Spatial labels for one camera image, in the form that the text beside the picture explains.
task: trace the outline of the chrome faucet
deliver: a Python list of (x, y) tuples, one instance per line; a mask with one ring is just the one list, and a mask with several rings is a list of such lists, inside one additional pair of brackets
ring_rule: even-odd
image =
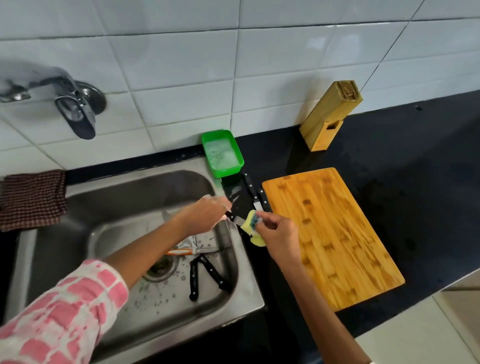
[(0, 102), (32, 98), (32, 89), (52, 93), (60, 114), (82, 139), (95, 137), (95, 115), (107, 107), (105, 95), (96, 87), (75, 81), (60, 67), (45, 67), (24, 61), (0, 60)]

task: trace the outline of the black countertop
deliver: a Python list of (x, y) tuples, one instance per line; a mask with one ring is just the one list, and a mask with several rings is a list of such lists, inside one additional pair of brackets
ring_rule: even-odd
[[(480, 267), (480, 91), (372, 111), (346, 118), (325, 152), (309, 153), (297, 127), (237, 138), (256, 188), (288, 174), (335, 167), (405, 277), (406, 284), (338, 312), (358, 336)], [(189, 147), (86, 167), (69, 184), (203, 155)], [(227, 195), (242, 186), (234, 214), (245, 217), (251, 198), (239, 175), (225, 178)], [(16, 234), (0, 234), (0, 304), (11, 272)], [(229, 362), (282, 359), (315, 362), (315, 344), (278, 267), (247, 240), (247, 253), (265, 310), (148, 361), (186, 352)]]

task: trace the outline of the sink rim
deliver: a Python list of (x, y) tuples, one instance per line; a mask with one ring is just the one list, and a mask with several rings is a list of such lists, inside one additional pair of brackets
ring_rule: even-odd
[[(66, 197), (68, 198), (76, 194), (100, 188), (181, 170), (194, 171), (203, 175), (211, 183), (215, 195), (225, 196), (220, 179), (215, 179), (212, 176), (206, 158), (196, 158), (67, 186)], [(250, 265), (250, 261), (248, 260), (237, 227), (229, 220), (226, 220), (226, 224), (238, 265), (237, 284), (229, 299), (220, 308), (210, 314), (193, 320), (178, 328), (174, 328), (171, 331), (143, 343), (128, 347), (125, 350), (112, 354), (111, 356), (100, 358), (96, 360), (95, 363), (134, 363), (195, 336), (199, 336), (214, 328), (223, 327), (233, 323), (264, 306), (264, 300), (260, 293), (260, 288)], [(27, 230), (20, 233), (15, 267), (8, 292), (4, 322), (16, 316), (26, 307), (36, 235), (37, 229)]]

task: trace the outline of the hand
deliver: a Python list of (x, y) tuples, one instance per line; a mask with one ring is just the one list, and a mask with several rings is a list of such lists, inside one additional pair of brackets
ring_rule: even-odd
[(172, 217), (172, 222), (182, 229), (184, 238), (210, 231), (219, 221), (226, 220), (225, 213), (232, 203), (224, 196), (203, 196)]
[(269, 212), (257, 211), (262, 218), (255, 229), (267, 244), (268, 252), (283, 271), (292, 265), (301, 264), (299, 229), (289, 218)]

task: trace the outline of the patterned shirt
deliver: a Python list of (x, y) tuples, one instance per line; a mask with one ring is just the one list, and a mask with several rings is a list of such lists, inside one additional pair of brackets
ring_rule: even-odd
[(128, 300), (121, 275), (86, 260), (0, 328), (0, 364), (86, 364)]

